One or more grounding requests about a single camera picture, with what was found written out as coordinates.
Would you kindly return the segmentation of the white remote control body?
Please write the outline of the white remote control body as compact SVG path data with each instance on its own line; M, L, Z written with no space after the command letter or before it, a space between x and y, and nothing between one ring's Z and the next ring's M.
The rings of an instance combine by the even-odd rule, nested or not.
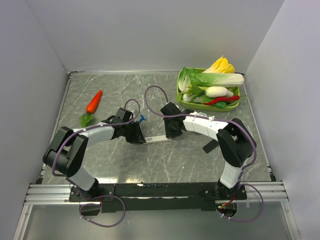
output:
M148 136L145 138L145 144L166 143L171 141L172 139L167 138L165 135Z

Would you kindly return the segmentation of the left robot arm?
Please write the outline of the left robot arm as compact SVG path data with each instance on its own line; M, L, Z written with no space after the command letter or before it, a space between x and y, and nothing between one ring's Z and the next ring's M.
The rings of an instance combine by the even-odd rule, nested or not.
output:
M146 143L140 123L134 120L131 111L124 108L119 108L115 115L90 127L61 127L46 149L42 161L81 189L81 195L87 201L93 201L100 193L99 181L82 167L86 149L119 137L124 137L130 144Z

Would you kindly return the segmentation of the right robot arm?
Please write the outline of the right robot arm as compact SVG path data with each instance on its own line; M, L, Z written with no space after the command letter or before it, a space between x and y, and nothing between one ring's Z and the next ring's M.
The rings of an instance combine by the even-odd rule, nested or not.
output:
M212 138L204 146L205 152L209 153L216 146L220 147L225 165L216 191L223 199L230 199L240 188L246 160L257 156L257 144L242 121L238 118L215 120L213 116L206 116L192 109L181 111L172 102L162 107L160 112L164 116L167 138L179 137L183 131L194 132Z

